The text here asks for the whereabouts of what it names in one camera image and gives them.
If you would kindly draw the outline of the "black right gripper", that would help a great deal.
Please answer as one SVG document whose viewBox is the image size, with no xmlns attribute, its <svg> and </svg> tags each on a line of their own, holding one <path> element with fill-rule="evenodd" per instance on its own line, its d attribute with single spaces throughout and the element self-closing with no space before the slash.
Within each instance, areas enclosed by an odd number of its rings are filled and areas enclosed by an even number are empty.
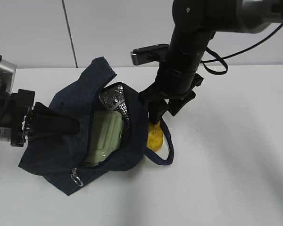
<svg viewBox="0 0 283 226">
<path fill-rule="evenodd" d="M 167 88 L 155 81 L 139 93 L 138 100 L 143 106 L 148 105 L 150 122 L 158 124 L 166 111 L 169 111 L 172 116 L 176 116 L 188 102 L 192 101 L 196 97 L 193 89 L 200 86 L 203 80 L 204 78 L 196 73 L 191 85 L 182 94 L 167 90 Z"/>
</svg>

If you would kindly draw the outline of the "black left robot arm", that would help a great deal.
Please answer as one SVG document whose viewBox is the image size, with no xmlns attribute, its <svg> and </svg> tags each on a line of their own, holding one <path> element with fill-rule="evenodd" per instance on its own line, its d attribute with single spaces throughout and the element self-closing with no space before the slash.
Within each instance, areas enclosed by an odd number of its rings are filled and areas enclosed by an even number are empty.
<svg viewBox="0 0 283 226">
<path fill-rule="evenodd" d="M 40 102 L 34 91 L 0 94 L 0 141 L 23 147 L 26 139 L 77 134 L 78 120 L 57 113 Z"/>
</svg>

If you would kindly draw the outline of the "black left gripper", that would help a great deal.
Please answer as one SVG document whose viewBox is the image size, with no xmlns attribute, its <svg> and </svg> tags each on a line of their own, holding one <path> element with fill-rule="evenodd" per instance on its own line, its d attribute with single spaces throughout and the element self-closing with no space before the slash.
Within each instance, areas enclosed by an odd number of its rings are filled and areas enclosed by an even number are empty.
<svg viewBox="0 0 283 226">
<path fill-rule="evenodd" d="M 24 146 L 27 131 L 29 141 L 80 132 L 78 120 L 57 113 L 40 102 L 36 102 L 33 107 L 34 98 L 35 91 L 31 90 L 19 89 L 17 93 L 11 94 L 11 146 Z M 25 128 L 26 116 L 28 130 Z"/>
</svg>

